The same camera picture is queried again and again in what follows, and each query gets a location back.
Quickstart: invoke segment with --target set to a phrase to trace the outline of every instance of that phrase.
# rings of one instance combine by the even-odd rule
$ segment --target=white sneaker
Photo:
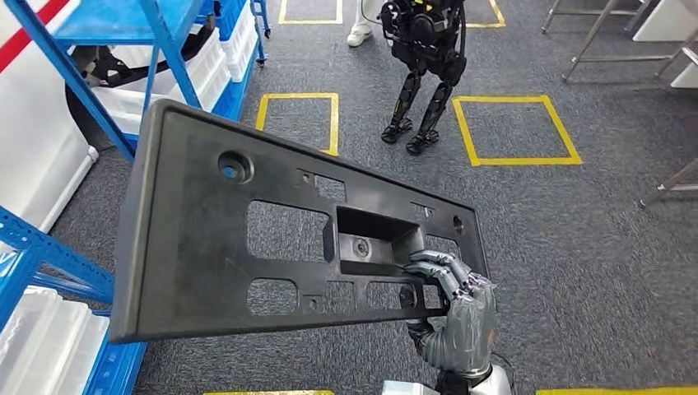
[[[371,37],[373,32],[369,30],[368,32],[360,31],[360,30],[351,30],[351,33],[349,33],[349,36],[347,37],[347,44],[349,44],[350,47],[358,47],[361,45],[366,39]]]

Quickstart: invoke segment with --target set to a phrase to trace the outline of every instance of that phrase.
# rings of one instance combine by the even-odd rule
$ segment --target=robot finger
[[[403,267],[403,270],[424,277],[434,277],[439,281],[441,289],[449,300],[455,300],[463,294],[459,281],[451,272],[451,269],[446,266],[427,261],[417,261],[406,265]]]
[[[461,289],[468,290],[468,276],[472,269],[454,255],[425,249],[411,254],[410,260],[413,262],[427,261],[448,267],[460,284]]]

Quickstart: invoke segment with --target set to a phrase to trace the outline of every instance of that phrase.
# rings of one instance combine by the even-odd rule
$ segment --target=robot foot
[[[433,146],[439,142],[439,132],[430,130],[429,132],[419,131],[415,137],[407,143],[407,152],[410,155],[420,155],[428,146]]]
[[[386,144],[395,144],[398,142],[400,136],[412,130],[412,121],[409,118],[403,118],[397,127],[393,125],[388,125],[388,127],[383,130],[380,134],[380,139]]]

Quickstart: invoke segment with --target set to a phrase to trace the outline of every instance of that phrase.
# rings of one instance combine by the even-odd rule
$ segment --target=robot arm
[[[426,319],[407,321],[417,353],[440,369],[436,391],[441,395],[510,395],[506,372],[490,362],[496,328],[495,285],[447,253],[420,251],[410,261],[403,270],[438,280],[449,304],[446,325],[439,330]],[[400,301],[403,308],[413,305],[412,288],[401,289]]]

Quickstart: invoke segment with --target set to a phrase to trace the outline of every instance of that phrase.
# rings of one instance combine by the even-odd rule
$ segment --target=yellow floor tape
[[[536,395],[698,395],[698,387],[539,389]]]

